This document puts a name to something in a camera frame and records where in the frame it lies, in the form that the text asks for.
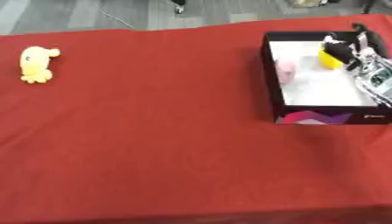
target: yellow object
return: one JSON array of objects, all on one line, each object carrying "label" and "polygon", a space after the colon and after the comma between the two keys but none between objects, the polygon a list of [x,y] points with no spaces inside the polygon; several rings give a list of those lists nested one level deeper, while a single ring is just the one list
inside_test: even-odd
[{"label": "yellow object", "polygon": [[22,81],[28,83],[45,83],[52,78],[52,72],[48,70],[50,58],[60,56],[59,49],[45,49],[40,46],[26,48],[20,57],[22,68]]},{"label": "yellow object", "polygon": [[324,67],[331,70],[343,67],[343,62],[326,53],[324,49],[318,52],[318,59]]}]

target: gray carpet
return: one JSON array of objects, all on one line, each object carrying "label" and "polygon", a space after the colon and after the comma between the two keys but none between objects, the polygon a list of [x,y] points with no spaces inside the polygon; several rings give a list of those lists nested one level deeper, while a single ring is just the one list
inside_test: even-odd
[{"label": "gray carpet", "polygon": [[[193,28],[241,21],[308,18],[361,13],[360,0],[304,9],[286,0],[189,0],[175,16],[168,0],[0,0],[0,35],[129,27],[136,30]],[[392,14],[378,3],[373,13]]]}]

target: pink object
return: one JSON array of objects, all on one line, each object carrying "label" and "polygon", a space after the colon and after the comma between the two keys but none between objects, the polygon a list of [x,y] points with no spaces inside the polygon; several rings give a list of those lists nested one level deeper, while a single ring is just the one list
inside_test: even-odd
[{"label": "pink object", "polygon": [[276,61],[276,72],[279,82],[287,84],[294,79],[296,66],[292,61],[278,59]]}]

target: cable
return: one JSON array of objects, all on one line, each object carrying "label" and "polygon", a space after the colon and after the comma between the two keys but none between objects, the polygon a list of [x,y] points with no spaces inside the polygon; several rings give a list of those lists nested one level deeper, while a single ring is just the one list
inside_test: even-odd
[{"label": "cable", "polygon": [[124,25],[128,26],[130,29],[133,29],[133,30],[136,29],[133,25],[131,25],[131,24],[129,24],[129,23],[123,21],[122,19],[120,19],[120,18],[118,18],[118,17],[114,17],[114,16],[108,14],[107,12],[105,12],[104,10],[102,10],[101,8],[99,8],[99,10],[100,10],[100,12],[101,12],[103,15],[105,15],[105,16],[107,16],[107,17],[110,17],[110,18],[113,18],[113,19],[115,19],[115,20],[117,20],[117,21],[123,23]]}]

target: box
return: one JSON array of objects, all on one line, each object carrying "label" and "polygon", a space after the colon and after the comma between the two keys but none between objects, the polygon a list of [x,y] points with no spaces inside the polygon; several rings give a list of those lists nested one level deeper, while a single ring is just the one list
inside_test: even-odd
[{"label": "box", "polygon": [[[336,31],[338,39],[356,39],[355,32]],[[319,63],[321,42],[327,31],[279,31],[266,33],[261,49],[262,65],[275,123],[387,124],[392,109],[377,104],[354,84],[341,68],[327,70]],[[279,83],[275,60],[290,55],[296,64],[295,79]]]}]

